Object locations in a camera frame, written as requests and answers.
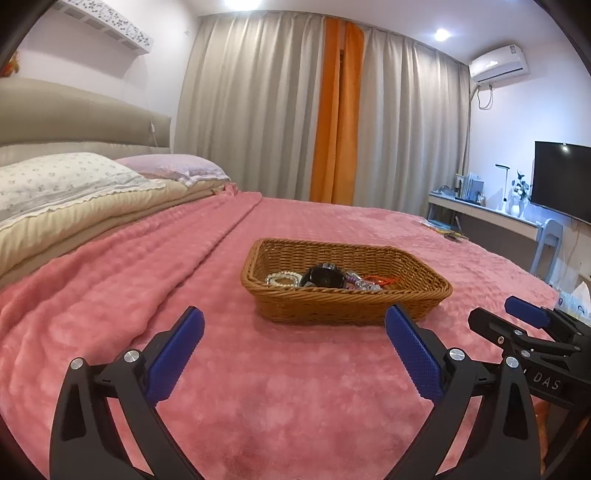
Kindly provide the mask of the books on desk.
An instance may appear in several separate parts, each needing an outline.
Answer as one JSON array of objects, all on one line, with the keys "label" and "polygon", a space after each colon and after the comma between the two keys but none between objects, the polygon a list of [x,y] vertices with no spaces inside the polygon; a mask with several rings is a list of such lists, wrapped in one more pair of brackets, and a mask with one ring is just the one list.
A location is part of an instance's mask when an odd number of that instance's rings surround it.
[{"label": "books on desk", "polygon": [[479,175],[469,173],[468,175],[457,174],[455,176],[455,196],[457,199],[478,204],[483,191],[484,181]]}]

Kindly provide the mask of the black television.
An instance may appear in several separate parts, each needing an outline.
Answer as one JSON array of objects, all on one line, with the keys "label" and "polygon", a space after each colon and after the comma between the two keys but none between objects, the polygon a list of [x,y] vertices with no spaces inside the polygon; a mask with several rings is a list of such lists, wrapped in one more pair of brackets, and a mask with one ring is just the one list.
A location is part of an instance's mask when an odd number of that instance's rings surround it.
[{"label": "black television", "polygon": [[531,202],[587,224],[591,221],[591,149],[535,142]]}]

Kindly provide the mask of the black wristwatch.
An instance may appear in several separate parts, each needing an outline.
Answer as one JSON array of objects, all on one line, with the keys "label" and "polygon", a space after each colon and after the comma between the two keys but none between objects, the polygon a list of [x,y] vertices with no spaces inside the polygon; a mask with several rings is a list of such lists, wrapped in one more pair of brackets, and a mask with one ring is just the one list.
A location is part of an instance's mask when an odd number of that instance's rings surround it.
[{"label": "black wristwatch", "polygon": [[342,289],[346,276],[335,264],[322,263],[312,266],[301,278],[301,287]]}]

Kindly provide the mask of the orange plush toy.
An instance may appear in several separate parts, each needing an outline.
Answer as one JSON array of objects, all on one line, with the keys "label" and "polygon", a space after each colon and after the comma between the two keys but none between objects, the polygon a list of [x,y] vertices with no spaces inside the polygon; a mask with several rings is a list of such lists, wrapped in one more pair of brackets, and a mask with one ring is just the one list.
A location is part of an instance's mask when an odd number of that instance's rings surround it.
[{"label": "orange plush toy", "polygon": [[17,74],[20,70],[18,53],[15,52],[8,62],[2,67],[0,72],[1,78],[9,78],[14,74]]}]

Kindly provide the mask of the light blue chair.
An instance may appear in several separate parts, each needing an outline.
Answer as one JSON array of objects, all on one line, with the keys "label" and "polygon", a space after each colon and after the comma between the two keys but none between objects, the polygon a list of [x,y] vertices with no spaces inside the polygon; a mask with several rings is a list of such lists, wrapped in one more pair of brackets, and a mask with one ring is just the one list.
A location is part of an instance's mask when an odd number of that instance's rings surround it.
[{"label": "light blue chair", "polygon": [[546,247],[553,249],[552,258],[550,260],[547,272],[543,277],[546,284],[549,284],[552,278],[552,273],[555,268],[556,262],[559,258],[560,249],[562,246],[564,227],[561,223],[554,219],[547,219],[544,224],[539,225],[537,235],[537,247],[534,254],[534,258],[530,267],[530,273],[534,276],[537,275],[537,271],[542,259],[542,255]]}]

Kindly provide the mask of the white air conditioner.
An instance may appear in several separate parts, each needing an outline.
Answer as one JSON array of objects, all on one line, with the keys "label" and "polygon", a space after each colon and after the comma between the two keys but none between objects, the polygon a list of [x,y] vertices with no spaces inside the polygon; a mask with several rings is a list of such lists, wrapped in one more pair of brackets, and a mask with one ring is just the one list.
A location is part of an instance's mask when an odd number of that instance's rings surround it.
[{"label": "white air conditioner", "polygon": [[530,72],[523,50],[510,44],[481,55],[469,64],[471,79],[479,84],[492,84]]}]

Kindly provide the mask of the items on bed edge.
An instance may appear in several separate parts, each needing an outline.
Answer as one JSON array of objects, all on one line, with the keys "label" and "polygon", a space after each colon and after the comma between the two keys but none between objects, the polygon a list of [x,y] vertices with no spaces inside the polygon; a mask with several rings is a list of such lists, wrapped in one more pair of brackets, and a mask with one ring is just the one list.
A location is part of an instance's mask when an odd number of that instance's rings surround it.
[{"label": "items on bed edge", "polygon": [[423,219],[421,223],[423,226],[427,227],[432,231],[435,231],[436,233],[442,235],[444,238],[452,242],[461,243],[462,241],[467,240],[467,237],[463,235],[461,232],[453,230],[450,226],[440,224],[437,221]]}]

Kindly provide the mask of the brown wicker basket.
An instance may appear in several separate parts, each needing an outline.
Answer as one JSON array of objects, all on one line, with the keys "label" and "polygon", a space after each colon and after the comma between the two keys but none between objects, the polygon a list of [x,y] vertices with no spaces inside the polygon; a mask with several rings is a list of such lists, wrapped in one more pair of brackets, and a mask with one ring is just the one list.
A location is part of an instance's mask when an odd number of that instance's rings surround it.
[{"label": "brown wicker basket", "polygon": [[379,325],[394,304],[418,320],[453,293],[404,250],[274,238],[252,245],[242,286],[260,315],[294,325]]}]

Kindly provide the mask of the white vase with plant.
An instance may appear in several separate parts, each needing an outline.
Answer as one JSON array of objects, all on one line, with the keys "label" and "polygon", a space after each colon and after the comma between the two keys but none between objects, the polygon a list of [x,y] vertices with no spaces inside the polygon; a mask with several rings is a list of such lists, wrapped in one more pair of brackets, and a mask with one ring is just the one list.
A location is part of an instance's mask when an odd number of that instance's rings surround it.
[{"label": "white vase with plant", "polygon": [[509,213],[521,218],[530,198],[530,185],[526,182],[525,175],[518,171],[517,177],[512,181],[509,195]]}]

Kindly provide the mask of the pink pillow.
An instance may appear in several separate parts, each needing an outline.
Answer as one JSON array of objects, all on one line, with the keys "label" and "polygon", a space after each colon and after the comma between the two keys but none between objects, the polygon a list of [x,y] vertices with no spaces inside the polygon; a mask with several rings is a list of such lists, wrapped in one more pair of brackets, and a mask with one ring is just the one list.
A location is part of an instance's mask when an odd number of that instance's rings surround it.
[{"label": "pink pillow", "polygon": [[117,162],[149,179],[173,180],[185,187],[199,181],[229,181],[221,167],[204,158],[186,154],[146,154]]}]

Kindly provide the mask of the grey curtain right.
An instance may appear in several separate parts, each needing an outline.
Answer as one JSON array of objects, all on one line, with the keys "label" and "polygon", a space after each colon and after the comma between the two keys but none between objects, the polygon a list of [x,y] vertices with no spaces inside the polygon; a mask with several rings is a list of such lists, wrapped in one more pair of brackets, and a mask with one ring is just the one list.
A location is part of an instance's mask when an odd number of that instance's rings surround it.
[{"label": "grey curtain right", "polygon": [[429,193],[464,168],[469,70],[406,36],[377,28],[363,35],[353,203],[423,215]]}]

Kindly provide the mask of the tissue pack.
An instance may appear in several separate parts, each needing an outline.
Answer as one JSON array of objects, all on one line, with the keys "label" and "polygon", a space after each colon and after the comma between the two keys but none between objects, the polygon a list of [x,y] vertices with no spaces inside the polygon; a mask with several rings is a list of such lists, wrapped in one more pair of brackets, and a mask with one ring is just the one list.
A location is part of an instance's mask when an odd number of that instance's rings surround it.
[{"label": "tissue pack", "polygon": [[586,324],[591,320],[590,290],[586,283],[580,283],[571,293],[561,290],[555,308]]}]

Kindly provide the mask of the beige folded quilt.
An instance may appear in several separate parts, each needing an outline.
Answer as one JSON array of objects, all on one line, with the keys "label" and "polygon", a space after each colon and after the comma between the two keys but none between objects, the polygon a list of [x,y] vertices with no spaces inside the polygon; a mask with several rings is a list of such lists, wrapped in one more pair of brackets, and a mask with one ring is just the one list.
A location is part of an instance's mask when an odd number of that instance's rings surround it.
[{"label": "beige folded quilt", "polygon": [[164,180],[159,189],[115,193],[38,216],[1,231],[1,286],[113,229],[168,208],[221,192],[228,181],[200,180],[190,187]]}]

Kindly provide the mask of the beige padded headboard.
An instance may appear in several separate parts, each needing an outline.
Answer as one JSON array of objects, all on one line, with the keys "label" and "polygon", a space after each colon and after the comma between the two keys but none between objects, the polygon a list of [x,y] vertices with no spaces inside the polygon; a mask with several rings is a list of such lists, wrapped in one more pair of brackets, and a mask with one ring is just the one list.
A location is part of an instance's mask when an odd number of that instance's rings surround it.
[{"label": "beige padded headboard", "polygon": [[1,164],[91,152],[110,159],[169,153],[171,118],[46,81],[1,80]]}]

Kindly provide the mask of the orange curtain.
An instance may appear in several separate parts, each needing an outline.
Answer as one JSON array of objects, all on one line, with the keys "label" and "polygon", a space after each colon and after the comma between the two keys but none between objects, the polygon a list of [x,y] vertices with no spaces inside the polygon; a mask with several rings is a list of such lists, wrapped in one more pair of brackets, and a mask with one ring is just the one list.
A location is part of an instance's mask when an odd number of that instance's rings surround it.
[{"label": "orange curtain", "polygon": [[365,35],[351,21],[325,19],[315,156],[310,199],[350,205],[358,166],[358,132]]}]

